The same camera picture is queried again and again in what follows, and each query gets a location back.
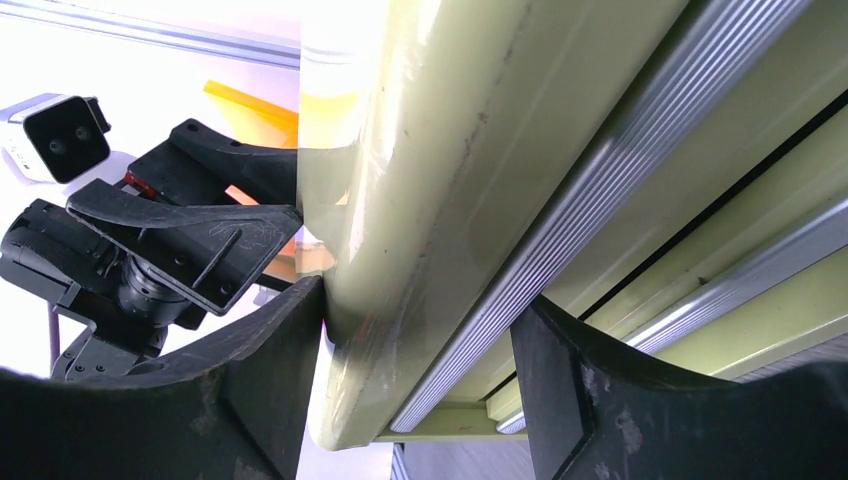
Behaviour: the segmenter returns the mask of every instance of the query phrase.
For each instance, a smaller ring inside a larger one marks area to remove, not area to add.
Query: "orange object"
[[[203,91],[218,105],[242,143],[297,148],[298,114],[253,95],[209,80]]]

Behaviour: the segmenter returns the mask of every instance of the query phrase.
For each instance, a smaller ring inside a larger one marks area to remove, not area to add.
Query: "wall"
[[[34,198],[64,205],[67,195],[91,178],[119,179],[129,162],[164,140],[186,118],[232,135],[225,118],[202,92],[209,79],[288,109],[297,110],[298,105],[297,72],[5,18],[0,18],[0,66],[0,107],[43,92],[96,95],[113,127],[107,134],[113,155],[69,186],[24,186],[0,164],[0,232]],[[209,316],[199,332],[173,328],[165,350],[252,311],[254,296],[255,290],[248,292],[225,317]],[[0,305],[0,367],[48,376],[45,302],[0,281]],[[83,327],[64,318],[60,326],[64,349]],[[307,436],[300,462],[298,478],[388,479],[391,445],[331,453]]]

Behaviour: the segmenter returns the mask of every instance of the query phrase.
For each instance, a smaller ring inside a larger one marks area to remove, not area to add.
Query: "wooden floor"
[[[526,440],[407,443],[409,480],[533,480]]]

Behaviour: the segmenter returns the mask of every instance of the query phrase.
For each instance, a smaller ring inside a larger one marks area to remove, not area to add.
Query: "purple cable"
[[[59,359],[59,314],[56,305],[50,302],[47,303],[47,327],[50,331],[50,369],[53,370]]]

